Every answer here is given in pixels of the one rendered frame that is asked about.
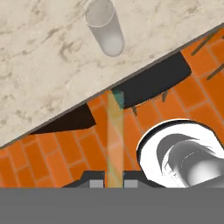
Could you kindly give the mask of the white round object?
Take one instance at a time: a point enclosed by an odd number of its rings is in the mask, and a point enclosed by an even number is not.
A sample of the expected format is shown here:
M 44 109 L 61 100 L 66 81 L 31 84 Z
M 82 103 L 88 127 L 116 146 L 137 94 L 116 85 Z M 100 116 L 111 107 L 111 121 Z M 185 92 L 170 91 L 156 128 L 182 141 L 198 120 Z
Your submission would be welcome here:
M 153 126 L 136 158 L 145 177 L 166 188 L 224 188 L 224 145 L 201 122 L 171 119 Z

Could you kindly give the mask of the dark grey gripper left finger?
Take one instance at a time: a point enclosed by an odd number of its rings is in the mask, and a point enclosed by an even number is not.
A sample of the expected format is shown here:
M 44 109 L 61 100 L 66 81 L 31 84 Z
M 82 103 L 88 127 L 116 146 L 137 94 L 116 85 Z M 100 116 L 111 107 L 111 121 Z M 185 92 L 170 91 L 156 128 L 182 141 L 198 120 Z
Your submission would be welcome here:
M 65 185 L 65 188 L 103 188 L 104 178 L 104 171 L 84 171 L 78 180 Z

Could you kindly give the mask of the clear glass cup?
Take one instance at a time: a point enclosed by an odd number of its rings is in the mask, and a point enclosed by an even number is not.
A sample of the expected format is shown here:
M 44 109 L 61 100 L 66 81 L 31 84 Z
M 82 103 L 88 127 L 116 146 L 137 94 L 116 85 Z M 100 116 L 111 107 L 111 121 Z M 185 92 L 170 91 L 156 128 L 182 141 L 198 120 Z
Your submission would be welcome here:
M 122 53 L 124 37 L 112 0 L 87 0 L 84 19 L 106 55 L 116 57 Z

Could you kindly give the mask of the black bar stool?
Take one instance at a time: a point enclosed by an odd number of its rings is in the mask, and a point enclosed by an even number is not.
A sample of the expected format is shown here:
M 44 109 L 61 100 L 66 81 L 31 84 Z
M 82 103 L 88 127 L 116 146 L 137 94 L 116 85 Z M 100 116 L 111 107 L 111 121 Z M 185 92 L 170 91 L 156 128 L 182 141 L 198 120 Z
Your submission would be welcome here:
M 33 131 L 32 135 L 62 132 L 69 130 L 84 130 L 95 126 L 95 119 L 87 104 L 64 114 L 63 116 L 49 122 L 41 128 Z
M 120 109 L 128 109 L 169 90 L 192 70 L 181 52 L 129 78 L 111 89 Z

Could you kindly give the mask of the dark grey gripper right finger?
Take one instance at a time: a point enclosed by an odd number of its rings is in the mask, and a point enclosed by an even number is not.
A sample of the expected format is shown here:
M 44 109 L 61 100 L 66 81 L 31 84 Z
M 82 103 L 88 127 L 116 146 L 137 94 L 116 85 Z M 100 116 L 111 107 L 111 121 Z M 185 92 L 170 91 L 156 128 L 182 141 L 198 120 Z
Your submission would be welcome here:
M 125 171 L 123 173 L 124 188 L 163 188 L 162 185 L 148 180 L 142 171 Z

